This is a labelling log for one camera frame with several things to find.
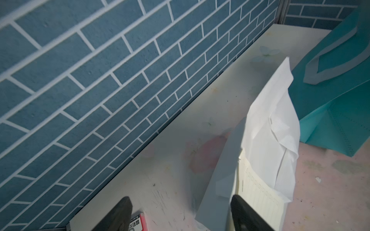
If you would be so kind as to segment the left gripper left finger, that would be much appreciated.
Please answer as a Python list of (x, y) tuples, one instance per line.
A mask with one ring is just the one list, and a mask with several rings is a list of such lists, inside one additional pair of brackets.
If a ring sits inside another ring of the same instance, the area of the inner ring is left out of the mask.
[(128, 196), (122, 198), (92, 231), (127, 231), (131, 220), (133, 205)]

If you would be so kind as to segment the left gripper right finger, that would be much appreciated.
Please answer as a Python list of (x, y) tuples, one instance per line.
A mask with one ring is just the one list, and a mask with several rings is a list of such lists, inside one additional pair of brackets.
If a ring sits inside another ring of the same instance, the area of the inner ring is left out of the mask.
[(241, 196), (233, 195), (230, 206), (236, 231), (274, 230)]

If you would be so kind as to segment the long white receipt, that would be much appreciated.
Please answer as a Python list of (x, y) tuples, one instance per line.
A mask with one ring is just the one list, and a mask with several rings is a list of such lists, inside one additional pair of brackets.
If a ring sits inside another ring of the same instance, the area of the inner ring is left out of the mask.
[[(244, 150), (241, 151), (238, 158), (236, 182), (232, 196), (235, 194), (241, 196), (274, 231), (282, 230), (287, 205), (291, 202), (291, 199), (269, 187), (257, 175), (247, 160)], [(231, 206), (226, 229), (235, 231)]]

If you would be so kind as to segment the white paper bag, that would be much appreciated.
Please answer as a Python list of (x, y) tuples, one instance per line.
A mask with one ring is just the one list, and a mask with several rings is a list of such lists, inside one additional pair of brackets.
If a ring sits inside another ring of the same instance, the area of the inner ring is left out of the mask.
[(288, 94), (292, 81), (290, 60), (285, 58), (230, 134), (196, 213), (200, 226), (227, 231), (242, 150), (269, 187), (293, 200), (300, 125)]

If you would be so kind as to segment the teal paper bag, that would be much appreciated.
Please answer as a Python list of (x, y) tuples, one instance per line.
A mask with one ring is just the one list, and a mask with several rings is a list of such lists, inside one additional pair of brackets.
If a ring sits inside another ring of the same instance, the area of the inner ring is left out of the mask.
[(301, 142), (353, 156), (370, 136), (370, 3), (363, 1), (292, 74)]

